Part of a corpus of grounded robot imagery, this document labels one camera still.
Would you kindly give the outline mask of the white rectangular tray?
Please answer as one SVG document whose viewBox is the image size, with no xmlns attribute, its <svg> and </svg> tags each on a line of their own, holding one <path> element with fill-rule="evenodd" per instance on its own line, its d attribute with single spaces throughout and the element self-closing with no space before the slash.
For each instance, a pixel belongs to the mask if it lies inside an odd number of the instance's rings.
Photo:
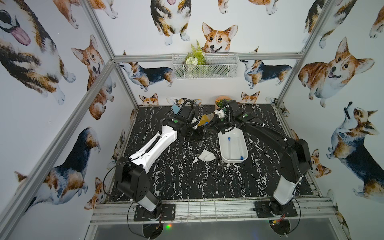
<svg viewBox="0 0 384 240">
<path fill-rule="evenodd" d="M 249 152 L 247 149 L 247 144 L 245 141 L 245 137 L 243 132 L 240 129 L 233 129 L 229 132 L 226 132 L 224 134 L 218 133 L 219 136 L 219 145 L 220 145 L 220 152 L 221 152 L 221 158 L 222 161 L 227 163 L 227 164 L 240 164 L 244 162 L 248 157 L 249 157 Z M 231 142 L 232 142 L 232 159 L 228 160 L 228 137 L 231 137 Z M 243 161 L 236 161 L 234 159 L 234 150 L 238 146 L 243 146 L 243 148 L 247 151 L 245 160 Z"/>
</svg>

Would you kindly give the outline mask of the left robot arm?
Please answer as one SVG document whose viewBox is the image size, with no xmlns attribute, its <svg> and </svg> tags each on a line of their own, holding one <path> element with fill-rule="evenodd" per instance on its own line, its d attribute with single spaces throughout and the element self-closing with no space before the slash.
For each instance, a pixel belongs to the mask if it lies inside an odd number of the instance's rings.
<svg viewBox="0 0 384 240">
<path fill-rule="evenodd" d="M 147 173 L 159 156 L 178 138 L 200 142 L 204 131 L 198 130 L 200 118 L 194 110 L 194 101 L 187 99 L 169 117 L 159 122 L 158 132 L 140 150 L 130 157 L 121 157 L 115 164 L 114 187 L 144 208 L 150 220 L 162 214 L 162 201 L 150 191 Z"/>
</svg>

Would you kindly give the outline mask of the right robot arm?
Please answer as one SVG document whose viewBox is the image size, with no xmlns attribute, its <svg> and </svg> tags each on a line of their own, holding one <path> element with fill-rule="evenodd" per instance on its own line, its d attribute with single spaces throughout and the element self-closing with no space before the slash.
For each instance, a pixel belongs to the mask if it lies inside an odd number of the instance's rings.
<svg viewBox="0 0 384 240">
<path fill-rule="evenodd" d="M 279 156 L 277 167 L 280 179 L 268 202 L 255 203 L 254 211 L 259 218 L 287 217 L 288 209 L 294 205 L 296 188 L 312 167 L 308 143 L 295 140 L 266 125 L 256 115 L 243 112 L 234 100 L 224 100 L 224 107 L 214 112 L 214 117 L 203 128 L 225 134 L 232 130 L 241 130 L 256 137 L 272 148 Z"/>
</svg>

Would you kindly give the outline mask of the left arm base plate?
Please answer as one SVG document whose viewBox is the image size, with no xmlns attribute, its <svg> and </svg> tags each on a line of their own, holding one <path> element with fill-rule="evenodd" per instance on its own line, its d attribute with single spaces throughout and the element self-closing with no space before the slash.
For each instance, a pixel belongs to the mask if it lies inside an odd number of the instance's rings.
<svg viewBox="0 0 384 240">
<path fill-rule="evenodd" d="M 160 204 L 154 211 L 150 212 L 142 206 L 135 209 L 134 221 L 173 221 L 175 219 L 176 205 L 175 204 Z"/>
</svg>

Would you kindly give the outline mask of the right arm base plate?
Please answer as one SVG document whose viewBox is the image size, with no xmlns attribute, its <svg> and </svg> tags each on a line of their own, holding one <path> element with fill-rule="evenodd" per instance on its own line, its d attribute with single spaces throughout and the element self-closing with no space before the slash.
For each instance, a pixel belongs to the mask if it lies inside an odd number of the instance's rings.
<svg viewBox="0 0 384 240">
<path fill-rule="evenodd" d="M 253 211 L 256 212 L 258 218 L 297 217 L 299 215 L 292 201 L 286 205 L 270 201 L 255 202 Z"/>
</svg>

